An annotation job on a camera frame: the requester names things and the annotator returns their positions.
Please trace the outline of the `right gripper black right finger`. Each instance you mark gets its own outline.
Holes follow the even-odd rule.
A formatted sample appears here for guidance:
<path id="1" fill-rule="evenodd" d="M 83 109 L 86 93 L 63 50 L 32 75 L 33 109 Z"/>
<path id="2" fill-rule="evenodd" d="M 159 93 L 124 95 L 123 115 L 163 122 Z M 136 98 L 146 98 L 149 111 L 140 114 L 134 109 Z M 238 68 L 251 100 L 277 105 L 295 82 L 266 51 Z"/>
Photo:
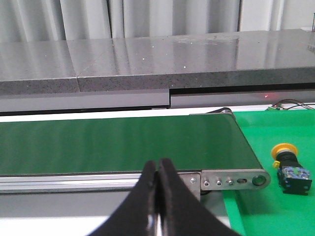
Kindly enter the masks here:
<path id="1" fill-rule="evenodd" d="M 210 213 L 179 177 L 170 159 L 159 162 L 157 205 L 164 236 L 238 236 Z"/>

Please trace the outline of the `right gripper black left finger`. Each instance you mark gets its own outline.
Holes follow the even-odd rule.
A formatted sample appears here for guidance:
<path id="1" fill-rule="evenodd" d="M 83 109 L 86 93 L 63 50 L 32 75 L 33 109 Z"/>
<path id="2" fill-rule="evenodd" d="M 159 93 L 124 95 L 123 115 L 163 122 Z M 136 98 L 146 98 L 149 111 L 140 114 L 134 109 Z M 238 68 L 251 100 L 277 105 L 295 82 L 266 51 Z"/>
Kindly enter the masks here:
<path id="1" fill-rule="evenodd" d="M 156 163 L 148 161 L 141 176 L 125 200 L 91 236 L 155 236 Z"/>

